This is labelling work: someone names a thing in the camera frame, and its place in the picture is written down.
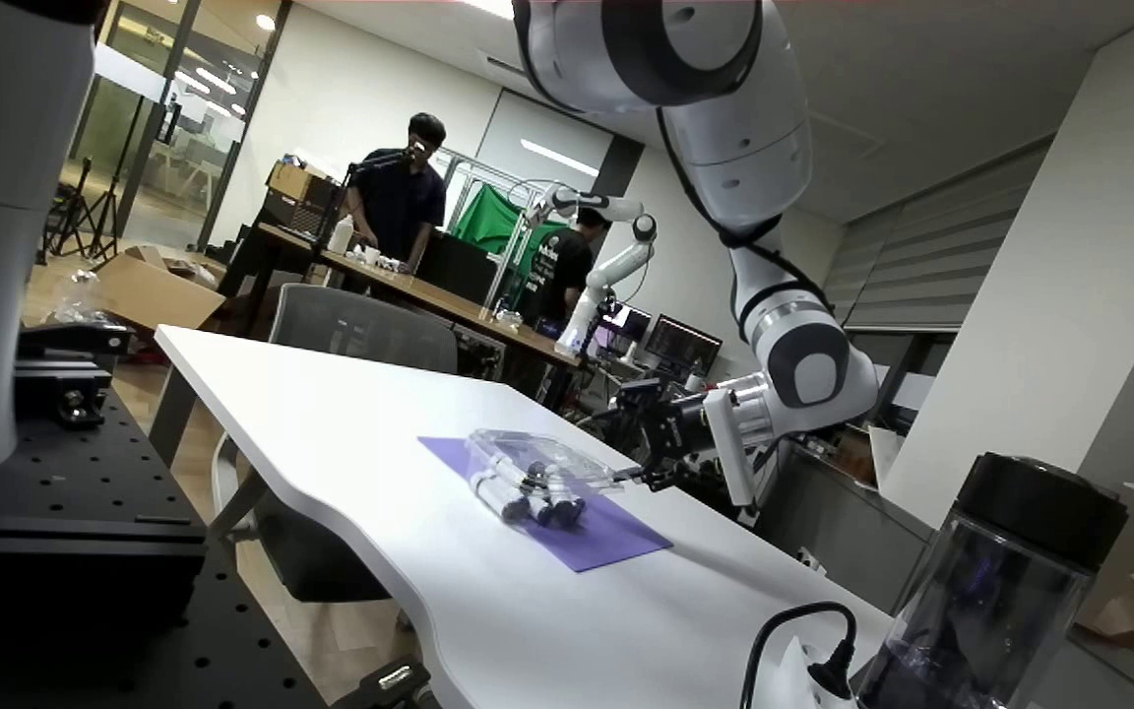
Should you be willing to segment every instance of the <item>chair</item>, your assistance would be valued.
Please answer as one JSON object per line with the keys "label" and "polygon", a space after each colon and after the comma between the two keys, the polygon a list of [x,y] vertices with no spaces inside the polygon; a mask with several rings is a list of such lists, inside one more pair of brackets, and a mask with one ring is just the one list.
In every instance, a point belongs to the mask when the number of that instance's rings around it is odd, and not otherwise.
{"label": "chair", "polygon": [[[456,334],[445,319],[335,286],[289,282],[267,343],[416,370],[456,370]],[[214,479],[220,477],[220,466],[233,466],[233,458],[235,447],[223,436],[214,458]],[[251,520],[276,577],[296,598],[385,598],[381,584],[338,535],[298,516],[281,495],[265,494]]]}

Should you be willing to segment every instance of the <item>purple mat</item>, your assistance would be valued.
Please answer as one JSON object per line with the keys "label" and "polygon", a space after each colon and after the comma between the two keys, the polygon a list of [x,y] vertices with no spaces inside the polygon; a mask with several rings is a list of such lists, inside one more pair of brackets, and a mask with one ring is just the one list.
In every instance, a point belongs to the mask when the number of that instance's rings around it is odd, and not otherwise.
{"label": "purple mat", "polygon": [[[436,454],[462,479],[482,473],[482,461],[472,458],[465,436],[416,436],[416,443],[430,454]],[[588,500],[578,527],[570,532],[541,523],[527,527],[527,535],[552,557],[561,557],[561,565],[567,565],[575,577],[671,549],[671,541],[662,541],[655,527],[646,527],[616,500],[592,489],[578,495]]]}

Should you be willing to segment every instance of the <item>person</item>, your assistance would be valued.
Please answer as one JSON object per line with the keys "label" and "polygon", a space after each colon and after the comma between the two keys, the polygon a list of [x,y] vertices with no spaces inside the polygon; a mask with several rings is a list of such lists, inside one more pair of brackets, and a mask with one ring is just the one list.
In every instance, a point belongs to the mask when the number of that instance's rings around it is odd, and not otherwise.
{"label": "person", "polygon": [[435,114],[409,118],[409,142],[374,151],[346,175],[346,213],[359,244],[416,273],[430,233],[445,217],[445,181],[430,158],[445,142],[445,121]]}
{"label": "person", "polygon": [[537,330],[561,334],[575,313],[575,301],[594,269],[594,256],[604,254],[604,239],[612,233],[612,221],[600,208],[578,208],[575,230],[556,237],[556,269],[542,282]]}

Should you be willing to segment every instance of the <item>white table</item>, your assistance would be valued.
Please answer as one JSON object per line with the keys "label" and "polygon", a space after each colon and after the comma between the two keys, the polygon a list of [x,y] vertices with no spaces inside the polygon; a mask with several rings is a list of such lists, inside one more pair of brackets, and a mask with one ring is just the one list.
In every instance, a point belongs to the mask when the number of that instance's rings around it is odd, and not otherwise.
{"label": "white table", "polygon": [[[185,380],[175,376],[163,397],[163,454],[178,447],[181,426],[170,418],[189,409],[192,385],[265,486],[338,532],[406,608],[443,707],[724,709],[767,615],[813,598],[846,604],[860,615],[853,662],[877,650],[890,621],[676,489],[612,494],[672,541],[671,550],[567,571],[416,443],[523,428],[629,469],[508,385],[178,326],[163,326],[158,343]],[[794,629],[823,655],[843,638],[840,617]]]}

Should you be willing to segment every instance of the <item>black cable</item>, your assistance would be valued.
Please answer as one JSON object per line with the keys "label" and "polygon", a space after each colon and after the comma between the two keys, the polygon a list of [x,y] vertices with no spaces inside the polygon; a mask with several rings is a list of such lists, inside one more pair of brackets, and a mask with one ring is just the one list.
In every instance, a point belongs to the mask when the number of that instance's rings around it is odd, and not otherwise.
{"label": "black cable", "polygon": [[843,608],[843,604],[806,604],[806,608],[788,608],[781,615],[773,615],[756,644],[751,644],[751,659],[747,659],[747,672],[739,682],[739,709],[751,709],[751,695],[756,695],[756,672],[759,672],[759,655],[767,646],[767,634],[790,617],[804,617],[804,615],[843,615],[846,617],[846,634],[843,644],[836,646],[836,655],[818,666],[806,666],[806,672],[814,676],[814,686],[846,697],[846,666],[850,666],[850,655],[853,655],[853,615]]}

